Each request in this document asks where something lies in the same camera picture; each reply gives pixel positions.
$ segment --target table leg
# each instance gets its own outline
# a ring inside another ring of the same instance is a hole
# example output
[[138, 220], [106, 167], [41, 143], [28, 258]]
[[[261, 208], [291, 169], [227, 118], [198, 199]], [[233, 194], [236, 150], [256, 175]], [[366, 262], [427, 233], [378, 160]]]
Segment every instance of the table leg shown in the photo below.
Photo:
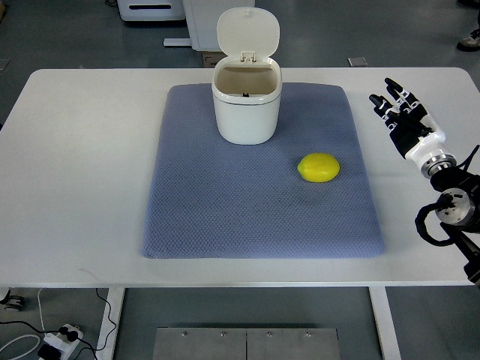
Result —
[[113, 352], [115, 350], [115, 343], [117, 334], [119, 332], [120, 314], [122, 313], [123, 298], [125, 294], [124, 287], [110, 287], [108, 290], [108, 296], [106, 300], [112, 305], [110, 311], [110, 319], [117, 324], [116, 329], [109, 335], [113, 329], [113, 324], [108, 319], [109, 306], [105, 304], [105, 311], [103, 312], [102, 326], [100, 328], [100, 334], [98, 335], [97, 349], [105, 348], [101, 351], [97, 351], [98, 360], [112, 360]]
[[370, 286], [370, 299], [384, 360], [401, 360], [397, 335], [384, 286]]

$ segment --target robotic arm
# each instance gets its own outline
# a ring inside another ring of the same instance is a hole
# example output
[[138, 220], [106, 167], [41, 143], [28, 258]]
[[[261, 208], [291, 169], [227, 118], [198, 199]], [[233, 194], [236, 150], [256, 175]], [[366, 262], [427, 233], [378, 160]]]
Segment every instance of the robotic arm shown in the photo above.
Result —
[[[480, 248], [465, 233], [480, 233], [480, 176], [469, 173], [475, 153], [460, 165], [445, 147], [445, 133], [435, 118], [417, 98], [392, 79], [385, 79], [387, 92], [395, 105], [383, 96], [372, 94], [373, 110], [390, 130], [390, 138], [398, 152], [413, 161], [423, 176], [430, 179], [439, 199], [420, 209], [415, 225], [418, 234], [435, 246], [455, 244], [469, 260], [463, 267], [469, 281], [480, 287]], [[436, 240], [428, 233], [425, 219], [435, 212], [447, 240]]]

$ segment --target white table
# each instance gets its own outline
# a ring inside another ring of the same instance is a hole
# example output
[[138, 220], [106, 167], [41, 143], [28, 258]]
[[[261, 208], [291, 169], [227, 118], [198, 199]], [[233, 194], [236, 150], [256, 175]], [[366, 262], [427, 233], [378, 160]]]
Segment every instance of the white table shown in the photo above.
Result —
[[[167, 93], [178, 84], [210, 83], [212, 74], [85, 69], [31, 75], [0, 132], [0, 287], [111, 287], [121, 299], [125, 287], [369, 286], [374, 310], [384, 314], [384, 286], [470, 284], [456, 247], [433, 247], [417, 235], [416, 213], [438, 193], [397, 153], [368, 100], [372, 93], [387, 96], [385, 77], [397, 80], [430, 108], [462, 161], [479, 141], [480, 94], [457, 68], [283, 69], [284, 82], [332, 84], [346, 92], [385, 238], [383, 255], [143, 258]], [[475, 159], [470, 170], [479, 168]], [[382, 343], [394, 340], [391, 318], [377, 319]], [[384, 350], [386, 359], [398, 358], [398, 347]]]

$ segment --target gray floor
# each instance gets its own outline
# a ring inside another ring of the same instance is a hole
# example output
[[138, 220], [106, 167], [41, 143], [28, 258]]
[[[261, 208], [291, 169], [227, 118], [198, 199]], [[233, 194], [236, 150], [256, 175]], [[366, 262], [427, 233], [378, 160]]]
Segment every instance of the gray floor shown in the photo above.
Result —
[[[29, 75], [42, 68], [199, 68], [192, 49], [163, 47], [188, 36], [185, 22], [126, 23], [103, 0], [4, 0], [0, 23], [0, 124]], [[480, 54], [455, 49], [478, 11], [455, 0], [257, 0], [280, 23], [281, 67], [459, 67], [480, 85]]]
[[[39, 289], [12, 289], [12, 293], [22, 296], [25, 305], [20, 312], [10, 312], [0, 308], [0, 322], [24, 321], [37, 330], [45, 330], [57, 334], [65, 324], [78, 326], [83, 332], [83, 340], [93, 347], [97, 346], [100, 326], [104, 316], [105, 302], [97, 297], [95, 289], [42, 289], [40, 292], [40, 307], [38, 306]], [[99, 289], [100, 296], [107, 296], [106, 289]], [[9, 341], [23, 335], [40, 335], [24, 324], [0, 325], [0, 349]], [[29, 351], [37, 341], [34, 338], [24, 338], [12, 343], [0, 353], [0, 359], [12, 359]], [[23, 359], [38, 360], [37, 351], [45, 344], [43, 341], [38, 348]], [[73, 352], [73, 359], [84, 346], [80, 343]], [[92, 353], [83, 350], [81, 359], [93, 359]]]
[[[198, 52], [163, 47], [164, 38], [188, 36], [185, 22], [126, 23], [104, 0], [4, 3], [0, 59], [10, 62], [0, 71], [0, 124], [37, 69], [202, 67]], [[480, 52], [455, 49], [478, 27], [478, 10], [455, 0], [256, 0], [256, 6], [279, 20], [280, 45], [273, 57], [283, 68], [348, 67], [347, 57], [364, 56], [371, 67], [463, 68], [480, 86]], [[77, 290], [59, 294], [50, 299], [52, 320], [84, 324], [94, 338], [103, 305], [93, 307], [95, 316], [77, 313], [65, 300]], [[480, 290], [395, 288], [388, 296], [403, 359], [480, 357]], [[345, 299], [355, 301], [350, 307]], [[115, 358], [151, 359], [157, 326], [308, 323], [339, 328], [343, 360], [379, 359], [367, 302], [365, 289], [128, 290]], [[37, 319], [31, 306], [17, 319]], [[1, 310], [0, 320], [6, 316], [12, 317]], [[20, 333], [5, 329], [0, 328], [0, 347]], [[86, 352], [79, 357], [91, 358]]]

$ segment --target black cable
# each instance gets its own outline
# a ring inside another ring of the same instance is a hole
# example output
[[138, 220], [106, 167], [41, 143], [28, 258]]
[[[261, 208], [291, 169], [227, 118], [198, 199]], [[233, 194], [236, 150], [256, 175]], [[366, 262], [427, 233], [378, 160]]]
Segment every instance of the black cable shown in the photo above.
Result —
[[450, 207], [452, 207], [452, 195], [443, 194], [435, 203], [424, 206], [418, 212], [417, 217], [415, 218], [417, 233], [429, 244], [435, 246], [449, 246], [455, 243], [451, 238], [448, 238], [447, 240], [436, 240], [428, 233], [427, 225], [425, 224], [428, 214], [435, 210], [447, 209]]
[[472, 162], [473, 160], [473, 157], [475, 156], [475, 154], [477, 153], [477, 151], [480, 149], [480, 145], [477, 145], [472, 153], [465, 159], [465, 161], [463, 163], [461, 163], [460, 165], [458, 165], [457, 167], [458, 168], [463, 168], [463, 170], [467, 171], [468, 170], [468, 167], [470, 166], [470, 163]]
[[87, 343], [86, 341], [82, 341], [82, 339], [79, 339], [81, 342], [83, 342], [84, 344], [88, 345], [88, 347], [83, 347], [79, 352], [78, 354], [76, 354], [76, 357], [73, 359], [73, 360], [77, 360], [78, 357], [80, 356], [80, 353], [83, 351], [83, 350], [91, 350], [91, 352], [93, 353], [93, 356], [95, 357], [95, 359], [97, 358], [96, 356], [96, 352], [97, 351], [101, 351], [103, 349], [105, 349], [107, 347], [107, 341], [108, 341], [108, 337], [110, 336], [110, 334], [112, 334], [115, 329], [117, 329], [117, 324], [115, 322], [112, 321], [112, 319], [110, 319], [110, 314], [112, 313], [112, 305], [109, 303], [108, 300], [106, 300], [105, 298], [102, 298], [100, 296], [100, 294], [98, 293], [98, 289], [95, 289], [95, 292], [97, 293], [97, 296], [102, 299], [107, 305], [108, 305], [108, 314], [107, 314], [107, 319], [113, 324], [113, 329], [110, 330], [110, 332], [106, 335], [105, 337], [105, 343], [103, 344], [103, 346], [99, 349], [94, 349], [92, 345], [90, 345], [90, 343]]
[[32, 329], [34, 332], [37, 332], [38, 334], [47, 334], [47, 333], [49, 333], [49, 332], [57, 332], [57, 331], [58, 331], [58, 329], [56, 329], [56, 330], [51, 330], [51, 331], [38, 330], [38, 329], [35, 328], [33, 325], [30, 325], [28, 322], [21, 321], [21, 320], [17, 320], [17, 321], [0, 321], [0, 325], [10, 325], [10, 324], [23, 324], [23, 325], [27, 325], [30, 329]]

